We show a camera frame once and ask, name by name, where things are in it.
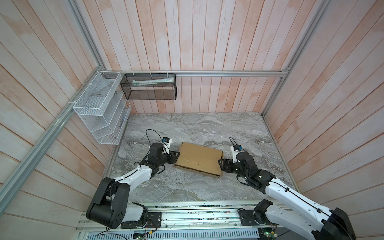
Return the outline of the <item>brown cardboard box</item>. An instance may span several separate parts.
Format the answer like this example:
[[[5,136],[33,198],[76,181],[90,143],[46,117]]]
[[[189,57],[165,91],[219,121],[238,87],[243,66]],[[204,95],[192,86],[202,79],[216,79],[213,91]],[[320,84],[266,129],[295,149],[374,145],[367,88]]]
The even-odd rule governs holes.
[[[223,175],[218,163],[223,151],[183,142],[179,152],[175,168],[217,179]]]

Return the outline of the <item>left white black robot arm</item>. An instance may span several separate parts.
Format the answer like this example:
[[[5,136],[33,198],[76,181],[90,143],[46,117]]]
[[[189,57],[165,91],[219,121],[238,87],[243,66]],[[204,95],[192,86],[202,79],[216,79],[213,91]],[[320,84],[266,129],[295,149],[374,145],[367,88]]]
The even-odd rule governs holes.
[[[170,150],[171,143],[171,139],[163,138],[161,143],[151,144],[149,152],[134,170],[114,179],[102,179],[87,209],[87,219],[108,229],[116,229],[125,223],[132,223],[137,228],[145,226],[148,208],[128,203],[129,194],[142,183],[162,173],[161,167],[176,163],[180,153]]]

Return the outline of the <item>aluminium mounting rail frame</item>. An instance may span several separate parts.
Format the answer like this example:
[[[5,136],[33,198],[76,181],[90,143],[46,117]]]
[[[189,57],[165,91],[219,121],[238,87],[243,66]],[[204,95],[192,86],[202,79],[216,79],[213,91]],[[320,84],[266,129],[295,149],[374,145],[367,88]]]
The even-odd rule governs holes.
[[[161,212],[158,231],[260,229],[260,226],[242,226],[237,209],[252,210],[255,201],[205,201],[144,203],[150,213]]]

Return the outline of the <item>right green circuit board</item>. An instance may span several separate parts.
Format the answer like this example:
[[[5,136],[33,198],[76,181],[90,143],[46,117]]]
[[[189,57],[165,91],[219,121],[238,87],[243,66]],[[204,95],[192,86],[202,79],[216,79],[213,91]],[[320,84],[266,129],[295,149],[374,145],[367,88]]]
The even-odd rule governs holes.
[[[277,235],[267,229],[259,229],[259,240],[275,240]]]

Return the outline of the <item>green circuit board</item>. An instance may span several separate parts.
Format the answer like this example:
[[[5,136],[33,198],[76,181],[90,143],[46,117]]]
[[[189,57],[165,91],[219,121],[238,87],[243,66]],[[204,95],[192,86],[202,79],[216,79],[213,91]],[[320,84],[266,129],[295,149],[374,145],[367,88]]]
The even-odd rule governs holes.
[[[259,229],[259,240],[275,240],[277,235],[267,229]]]
[[[145,233],[133,233],[133,240],[147,240]]]

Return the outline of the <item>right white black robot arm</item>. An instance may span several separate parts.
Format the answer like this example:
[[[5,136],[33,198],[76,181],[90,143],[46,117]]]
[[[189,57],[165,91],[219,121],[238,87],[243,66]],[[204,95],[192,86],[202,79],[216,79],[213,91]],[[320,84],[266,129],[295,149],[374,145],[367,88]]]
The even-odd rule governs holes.
[[[277,224],[308,240],[355,240],[348,214],[330,209],[298,193],[267,170],[258,168],[253,157],[243,149],[233,151],[232,159],[218,161],[222,171],[235,174],[244,184],[274,198],[286,211],[269,200],[262,200],[253,210],[254,222]]]

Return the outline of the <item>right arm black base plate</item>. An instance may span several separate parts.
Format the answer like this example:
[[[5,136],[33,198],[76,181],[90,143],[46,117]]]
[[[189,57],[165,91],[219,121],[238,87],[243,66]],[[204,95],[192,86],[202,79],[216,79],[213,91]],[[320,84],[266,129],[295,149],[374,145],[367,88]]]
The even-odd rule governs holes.
[[[243,208],[237,209],[242,226],[274,226],[267,218],[267,210],[245,210]]]

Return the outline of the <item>left green circuit board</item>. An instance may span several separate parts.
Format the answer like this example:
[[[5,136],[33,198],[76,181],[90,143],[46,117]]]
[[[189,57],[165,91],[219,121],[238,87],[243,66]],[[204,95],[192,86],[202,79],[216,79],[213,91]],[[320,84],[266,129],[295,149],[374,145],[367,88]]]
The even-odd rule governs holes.
[[[133,233],[133,240],[147,240],[145,233]]]

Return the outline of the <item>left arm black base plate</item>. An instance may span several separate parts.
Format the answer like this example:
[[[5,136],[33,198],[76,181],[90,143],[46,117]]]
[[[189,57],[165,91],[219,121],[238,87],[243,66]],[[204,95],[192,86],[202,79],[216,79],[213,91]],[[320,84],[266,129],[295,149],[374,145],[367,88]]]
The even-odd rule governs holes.
[[[161,212],[149,212],[149,213],[144,213],[144,216],[141,217],[138,221],[122,222],[120,227],[121,229],[144,229],[144,228],[158,229],[161,227],[161,223],[162,223]]]

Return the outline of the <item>white paper in black basket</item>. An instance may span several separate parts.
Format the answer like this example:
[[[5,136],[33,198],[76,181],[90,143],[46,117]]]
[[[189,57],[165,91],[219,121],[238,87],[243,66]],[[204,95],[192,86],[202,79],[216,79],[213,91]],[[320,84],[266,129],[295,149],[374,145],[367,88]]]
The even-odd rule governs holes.
[[[132,86],[133,87],[155,86],[155,85],[171,84],[174,82],[175,82],[174,77],[150,79],[150,80],[132,80]]]

